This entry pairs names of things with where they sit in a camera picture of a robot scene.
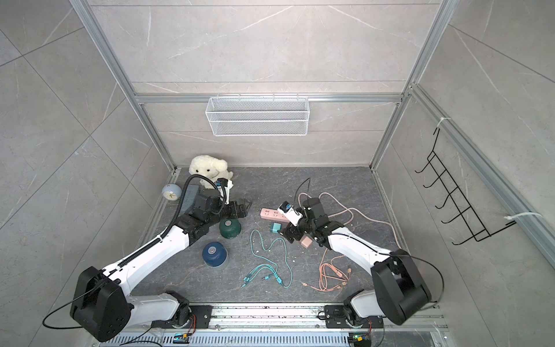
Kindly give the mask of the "teal charger plug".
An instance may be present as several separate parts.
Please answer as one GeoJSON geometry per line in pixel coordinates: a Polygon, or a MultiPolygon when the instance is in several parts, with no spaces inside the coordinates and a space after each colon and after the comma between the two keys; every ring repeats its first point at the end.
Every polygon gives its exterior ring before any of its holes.
{"type": "Polygon", "coordinates": [[[271,232],[273,234],[279,234],[281,230],[281,224],[274,222],[271,226],[271,232]]]}

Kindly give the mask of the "green meat grinder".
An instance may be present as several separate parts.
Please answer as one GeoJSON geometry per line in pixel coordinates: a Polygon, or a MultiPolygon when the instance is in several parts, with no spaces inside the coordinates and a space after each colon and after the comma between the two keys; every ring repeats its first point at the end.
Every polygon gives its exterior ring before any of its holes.
{"type": "Polygon", "coordinates": [[[241,224],[238,219],[225,219],[219,223],[219,231],[225,239],[234,239],[241,234],[241,224]]]}

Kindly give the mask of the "pink power strip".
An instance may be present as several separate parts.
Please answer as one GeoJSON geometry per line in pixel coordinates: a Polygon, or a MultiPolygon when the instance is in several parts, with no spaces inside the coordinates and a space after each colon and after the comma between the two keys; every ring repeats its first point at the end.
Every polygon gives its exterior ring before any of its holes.
{"type": "Polygon", "coordinates": [[[289,220],[279,211],[269,208],[262,208],[260,211],[260,217],[267,221],[273,221],[277,223],[287,224],[289,220]]]}

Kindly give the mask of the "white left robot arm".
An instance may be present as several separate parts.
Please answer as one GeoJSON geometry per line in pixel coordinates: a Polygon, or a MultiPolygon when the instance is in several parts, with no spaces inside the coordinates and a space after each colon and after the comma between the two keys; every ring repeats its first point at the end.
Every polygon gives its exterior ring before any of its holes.
{"type": "Polygon", "coordinates": [[[97,341],[107,342],[135,325],[163,322],[181,328],[192,321],[189,301],[177,292],[133,296],[132,291],[166,260],[206,235],[211,226],[225,219],[247,216],[251,201],[231,200],[232,181],[212,182],[205,176],[192,174],[184,186],[188,187],[193,179],[205,181],[211,188],[198,192],[185,213],[176,208],[162,233],[115,263],[82,271],[74,298],[67,303],[78,329],[85,329],[97,341]]]}

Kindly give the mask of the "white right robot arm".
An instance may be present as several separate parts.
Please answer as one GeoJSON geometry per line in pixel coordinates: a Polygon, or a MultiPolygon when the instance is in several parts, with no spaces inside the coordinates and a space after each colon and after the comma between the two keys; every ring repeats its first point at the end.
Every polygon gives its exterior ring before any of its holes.
{"type": "Polygon", "coordinates": [[[358,328],[370,317],[385,317],[402,325],[416,312],[433,307],[443,298],[444,276],[439,276],[442,289],[439,297],[433,300],[414,261],[436,270],[435,265],[405,250],[387,250],[355,235],[344,224],[330,220],[319,198],[308,198],[297,208],[283,202],[277,211],[288,221],[281,234],[290,243],[308,236],[319,246],[342,254],[370,274],[373,289],[361,290],[343,304],[343,316],[348,325],[358,328]]]}

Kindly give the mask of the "blue meat grinder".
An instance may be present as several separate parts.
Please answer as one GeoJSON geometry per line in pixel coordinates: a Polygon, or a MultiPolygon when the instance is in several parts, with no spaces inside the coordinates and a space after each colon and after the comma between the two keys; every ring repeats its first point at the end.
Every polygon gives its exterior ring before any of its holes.
{"type": "Polygon", "coordinates": [[[214,241],[202,250],[202,259],[209,267],[220,267],[228,258],[226,248],[219,242],[214,241]]]}

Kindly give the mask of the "pink charger plug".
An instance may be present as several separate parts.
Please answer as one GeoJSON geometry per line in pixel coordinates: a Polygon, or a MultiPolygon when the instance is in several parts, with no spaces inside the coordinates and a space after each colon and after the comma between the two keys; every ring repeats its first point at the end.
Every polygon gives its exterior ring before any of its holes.
{"type": "Polygon", "coordinates": [[[308,249],[312,245],[312,243],[313,240],[308,235],[304,235],[300,240],[301,246],[305,249],[308,249]]]}

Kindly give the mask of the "grey blue sponge block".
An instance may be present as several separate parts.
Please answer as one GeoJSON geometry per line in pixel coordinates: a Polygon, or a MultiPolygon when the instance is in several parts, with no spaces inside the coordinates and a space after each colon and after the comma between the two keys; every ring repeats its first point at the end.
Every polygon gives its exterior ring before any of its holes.
{"type": "Polygon", "coordinates": [[[179,211],[179,215],[182,215],[189,211],[195,203],[195,198],[198,194],[197,190],[187,190],[184,199],[182,200],[182,206],[179,211]]]}

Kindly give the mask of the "white plush dog toy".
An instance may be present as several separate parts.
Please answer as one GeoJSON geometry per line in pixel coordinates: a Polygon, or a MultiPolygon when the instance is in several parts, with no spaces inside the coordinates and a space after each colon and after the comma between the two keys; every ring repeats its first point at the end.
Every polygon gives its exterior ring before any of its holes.
{"type": "Polygon", "coordinates": [[[219,178],[231,180],[234,173],[228,170],[226,160],[214,158],[212,156],[196,156],[189,165],[189,173],[199,174],[207,177],[212,182],[216,182],[219,178]]]}

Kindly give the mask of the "small globe ball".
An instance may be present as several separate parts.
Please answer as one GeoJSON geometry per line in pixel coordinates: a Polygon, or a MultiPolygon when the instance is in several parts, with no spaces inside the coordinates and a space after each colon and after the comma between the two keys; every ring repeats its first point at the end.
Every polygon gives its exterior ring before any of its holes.
{"type": "Polygon", "coordinates": [[[167,184],[162,189],[162,195],[168,201],[178,201],[182,196],[182,188],[177,184],[167,184]]]}

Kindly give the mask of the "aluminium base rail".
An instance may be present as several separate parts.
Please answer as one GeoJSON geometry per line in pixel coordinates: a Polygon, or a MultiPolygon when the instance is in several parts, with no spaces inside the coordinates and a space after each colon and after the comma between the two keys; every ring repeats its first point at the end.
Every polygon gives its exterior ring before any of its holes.
{"type": "Polygon", "coordinates": [[[128,328],[106,346],[454,346],[437,308],[402,325],[373,316],[347,323],[339,303],[202,303],[184,328],[128,328]]]}

